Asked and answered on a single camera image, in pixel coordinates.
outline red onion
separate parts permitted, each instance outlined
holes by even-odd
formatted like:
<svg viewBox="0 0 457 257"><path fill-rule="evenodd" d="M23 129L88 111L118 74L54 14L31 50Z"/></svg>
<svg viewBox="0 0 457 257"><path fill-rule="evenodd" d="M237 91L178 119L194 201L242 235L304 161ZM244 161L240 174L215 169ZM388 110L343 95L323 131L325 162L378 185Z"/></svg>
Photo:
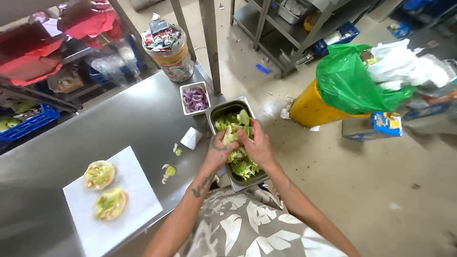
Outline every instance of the red onion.
<svg viewBox="0 0 457 257"><path fill-rule="evenodd" d="M186 113L202 111L209 107L205 90L201 86L186 90L182 96Z"/></svg>

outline metal table leg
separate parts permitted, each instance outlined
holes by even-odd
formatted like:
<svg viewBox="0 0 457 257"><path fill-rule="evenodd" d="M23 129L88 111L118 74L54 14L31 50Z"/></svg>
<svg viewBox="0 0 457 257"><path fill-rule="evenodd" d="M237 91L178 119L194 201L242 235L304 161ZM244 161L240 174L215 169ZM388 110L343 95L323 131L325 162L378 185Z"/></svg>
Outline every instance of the metal table leg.
<svg viewBox="0 0 457 257"><path fill-rule="evenodd" d="M255 51L259 50L260 37L261 37L262 32L263 32L263 27L265 25L266 15L268 13L268 10L270 9L270 5L271 5L271 0L264 0L263 1L262 10L260 11L259 23L257 24L257 30L255 31L255 38L254 38L254 45L253 45Z"/></svg>
<svg viewBox="0 0 457 257"><path fill-rule="evenodd" d="M235 0L230 0L230 25L233 25L233 15L235 15Z"/></svg>
<svg viewBox="0 0 457 257"><path fill-rule="evenodd" d="M208 52L209 69L213 79L214 92L221 93L221 78L219 74L218 37L216 34L216 16L213 0L198 0L202 15L203 32L205 33Z"/></svg>
<svg viewBox="0 0 457 257"><path fill-rule="evenodd" d="M186 19L184 18L184 13L182 13L181 3L179 0L170 0L173 11L175 12L176 20L178 25L184 30L187 35L187 46L189 48L189 54L191 55L192 61L197 61L197 56L195 55L194 46L192 45L191 36L189 30L187 29Z"/></svg>

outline gray floor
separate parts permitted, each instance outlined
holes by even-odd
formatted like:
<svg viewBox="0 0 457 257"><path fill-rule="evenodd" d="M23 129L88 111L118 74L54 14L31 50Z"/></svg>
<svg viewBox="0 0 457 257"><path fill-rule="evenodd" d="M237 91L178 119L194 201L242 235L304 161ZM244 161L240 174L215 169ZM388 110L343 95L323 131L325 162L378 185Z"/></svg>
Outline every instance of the gray floor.
<svg viewBox="0 0 457 257"><path fill-rule="evenodd" d="M168 1L139 13L128 0L119 2L139 31L148 28L153 12L176 23ZM311 132L279 118L290 102L288 96L298 96L315 79L317 63L304 65L283 80L278 79L279 70L273 65L269 75L258 71L255 64L264 54L253 50L239 27L229 25L229 3L215 2L222 92L227 99L248 98L270 135L279 162L300 189L363 256L457 256L457 239L452 236L457 235L457 139L405 134L358 143L341 137L341 122ZM181 0L181 4L197 58L209 70L198 1ZM238 0L236 8L245 4ZM364 17L357 24L361 34L353 42L375 45L396 41L386 30L390 22ZM150 236L141 236L142 246Z"/></svg>

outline gray floral shirt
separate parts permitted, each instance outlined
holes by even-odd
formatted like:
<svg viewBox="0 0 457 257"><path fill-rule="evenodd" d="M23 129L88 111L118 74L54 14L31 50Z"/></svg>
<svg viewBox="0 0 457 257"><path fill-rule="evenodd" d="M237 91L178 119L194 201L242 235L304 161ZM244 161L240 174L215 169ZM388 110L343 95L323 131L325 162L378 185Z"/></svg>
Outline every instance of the gray floral shirt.
<svg viewBox="0 0 457 257"><path fill-rule="evenodd" d="M251 187L213 190L192 235L175 257L343 257L321 235L290 215L277 196Z"/></svg>

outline green vegetable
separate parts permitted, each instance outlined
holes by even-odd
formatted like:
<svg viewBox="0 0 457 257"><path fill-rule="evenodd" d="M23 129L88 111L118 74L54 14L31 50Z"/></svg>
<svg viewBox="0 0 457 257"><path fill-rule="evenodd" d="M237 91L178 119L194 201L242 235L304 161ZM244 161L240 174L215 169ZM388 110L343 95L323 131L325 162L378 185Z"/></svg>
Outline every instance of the green vegetable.
<svg viewBox="0 0 457 257"><path fill-rule="evenodd" d="M95 185L101 185L108 181L114 166L109 163L96 162L84 174L87 181L92 181Z"/></svg>
<svg viewBox="0 0 457 257"><path fill-rule="evenodd" d="M175 154L177 156L181 156L182 155L182 149L181 148L176 148Z"/></svg>
<svg viewBox="0 0 457 257"><path fill-rule="evenodd" d="M8 123L8 119L0 120L0 132L5 132L9 129L9 127L6 125L7 123Z"/></svg>
<svg viewBox="0 0 457 257"><path fill-rule="evenodd" d="M16 104L13 110L15 113L23 113L39 105L40 103L34 101L22 101Z"/></svg>
<svg viewBox="0 0 457 257"><path fill-rule="evenodd" d="M11 119L8 120L8 123L7 123L6 125L7 125L9 128L12 128L12 127L14 127L14 126L19 125L20 123L21 123L20 120L15 119L15 118L11 118Z"/></svg>
<svg viewBox="0 0 457 257"><path fill-rule="evenodd" d="M112 210L114 210L118 203L122 201L122 189L115 188L112 192L103 193L95 203L95 217L104 218Z"/></svg>
<svg viewBox="0 0 457 257"><path fill-rule="evenodd" d="M169 164L165 164L162 167L162 169L165 169L165 168L167 168L167 170L165 171L164 178L162 179L162 184L165 184L165 181L167 180L167 178L174 176L177 172L176 168Z"/></svg>
<svg viewBox="0 0 457 257"><path fill-rule="evenodd" d="M254 134L254 129L249 123L249 115L244 109L238 114L230 113L226 116L220 117L216 120L215 125L218 132L223 129L227 129L225 131L224 139L222 140L224 145L238 139L236 131L239 129L244 130L248 136ZM255 175L255 173L260 170L260 167L249 159L244 147L240 147L237 150L232 151L228 156L227 162L230 163L232 172L243 177L244 180L250 178L252 175Z"/></svg>

